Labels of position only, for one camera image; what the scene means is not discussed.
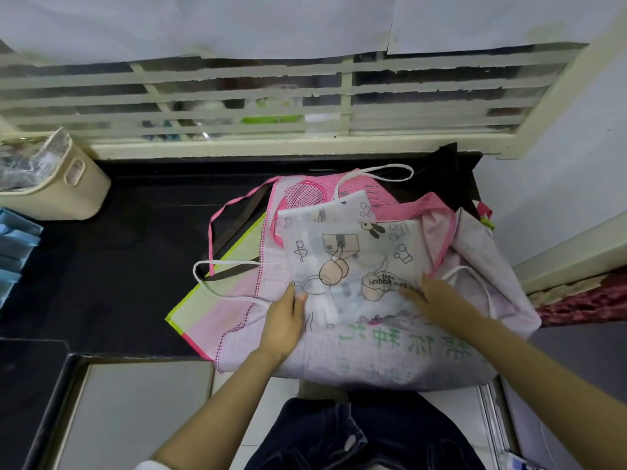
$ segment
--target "black countertop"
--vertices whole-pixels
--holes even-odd
[[[460,157],[461,169],[472,171],[479,158]],[[191,267],[206,258],[209,218],[226,201],[277,174],[336,173],[356,160],[361,168],[391,163],[369,155],[102,164],[112,188],[101,211],[86,221],[42,222],[41,244],[0,309],[3,468],[35,464],[71,358],[199,359],[165,317],[195,286]],[[423,160],[393,158],[417,169]],[[215,237],[240,211],[238,205],[224,211]]]

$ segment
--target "white paper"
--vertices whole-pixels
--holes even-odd
[[[335,57],[385,50],[394,1],[0,0],[0,39],[54,64]]]
[[[627,0],[396,0],[388,54],[591,42]]]

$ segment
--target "person's left hand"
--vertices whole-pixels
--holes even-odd
[[[259,350],[277,360],[277,366],[294,351],[305,324],[307,294],[295,297],[294,285],[289,284],[283,296],[272,302],[263,326]]]

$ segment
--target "bin handle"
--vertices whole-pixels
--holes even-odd
[[[78,185],[83,173],[85,173],[85,162],[79,158],[74,158],[63,175],[63,181],[67,186],[74,187]]]

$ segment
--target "jeans button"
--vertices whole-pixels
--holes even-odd
[[[352,449],[352,446],[357,442],[357,438],[355,435],[351,435],[348,439],[346,439],[346,443],[344,444],[344,452],[348,452]]]

